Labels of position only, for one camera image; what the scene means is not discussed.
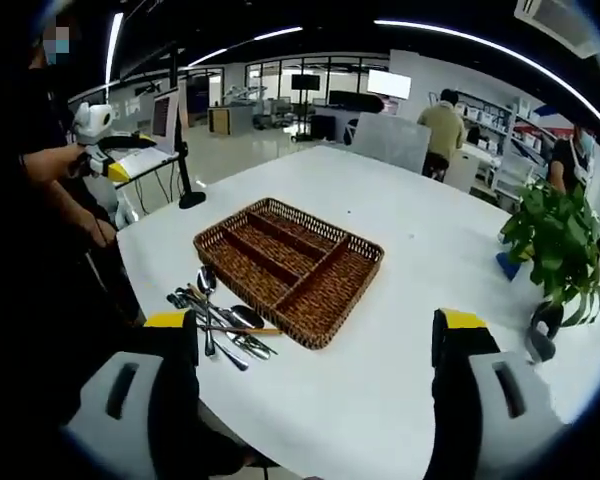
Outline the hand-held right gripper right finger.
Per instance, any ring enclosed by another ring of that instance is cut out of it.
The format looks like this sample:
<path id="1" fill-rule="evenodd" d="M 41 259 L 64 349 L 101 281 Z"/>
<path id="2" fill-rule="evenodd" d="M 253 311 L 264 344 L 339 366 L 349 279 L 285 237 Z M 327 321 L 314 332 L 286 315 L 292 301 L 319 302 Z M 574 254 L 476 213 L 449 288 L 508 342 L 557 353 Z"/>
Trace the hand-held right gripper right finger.
<path id="1" fill-rule="evenodd" d="M 513 479 L 566 428 L 548 385 L 472 313 L 435 311 L 431 363 L 434 479 Z"/>

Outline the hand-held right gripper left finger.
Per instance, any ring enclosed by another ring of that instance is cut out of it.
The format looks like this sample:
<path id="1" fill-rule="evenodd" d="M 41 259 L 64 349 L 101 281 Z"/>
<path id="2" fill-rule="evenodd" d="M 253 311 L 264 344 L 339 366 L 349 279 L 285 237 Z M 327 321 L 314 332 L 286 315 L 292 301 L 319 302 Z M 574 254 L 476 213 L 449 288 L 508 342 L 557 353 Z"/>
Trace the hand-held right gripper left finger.
<path id="1" fill-rule="evenodd" d="M 157 418 L 181 411 L 181 402 L 161 406 L 160 390 L 197 396 L 198 332 L 191 310 L 149 316 L 141 328 L 155 353 L 119 351 L 81 387 L 80 405 L 62 427 L 77 453 L 106 479 L 158 479 L 169 460 L 158 445 Z"/>

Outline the person's left hand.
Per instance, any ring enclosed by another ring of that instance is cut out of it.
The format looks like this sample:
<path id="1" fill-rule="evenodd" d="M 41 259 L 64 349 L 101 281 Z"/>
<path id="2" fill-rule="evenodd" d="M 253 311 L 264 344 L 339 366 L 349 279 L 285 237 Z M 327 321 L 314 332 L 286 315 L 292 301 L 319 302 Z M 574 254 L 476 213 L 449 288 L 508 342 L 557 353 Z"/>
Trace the person's left hand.
<path id="1" fill-rule="evenodd" d="M 67 176 L 69 178 L 82 178 L 90 176 L 92 173 L 91 155 L 86 151 L 83 151 L 78 158 L 67 167 Z"/>

